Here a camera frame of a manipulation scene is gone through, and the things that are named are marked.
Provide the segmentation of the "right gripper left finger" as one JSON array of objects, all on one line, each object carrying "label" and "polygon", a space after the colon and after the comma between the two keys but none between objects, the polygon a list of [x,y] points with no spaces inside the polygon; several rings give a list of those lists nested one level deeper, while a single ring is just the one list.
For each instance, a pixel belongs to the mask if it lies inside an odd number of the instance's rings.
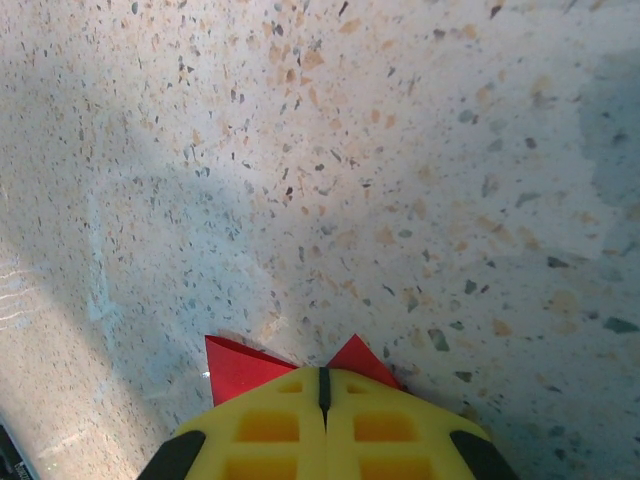
[{"label": "right gripper left finger", "polygon": [[325,479],[328,369],[300,368],[187,421],[140,479]]}]

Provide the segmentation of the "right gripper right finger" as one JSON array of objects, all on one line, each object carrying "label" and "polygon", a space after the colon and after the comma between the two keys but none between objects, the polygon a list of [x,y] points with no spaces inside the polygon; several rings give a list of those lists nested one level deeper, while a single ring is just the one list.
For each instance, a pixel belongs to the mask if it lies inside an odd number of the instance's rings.
[{"label": "right gripper right finger", "polygon": [[364,376],[324,370],[328,479],[516,479],[476,423]]}]

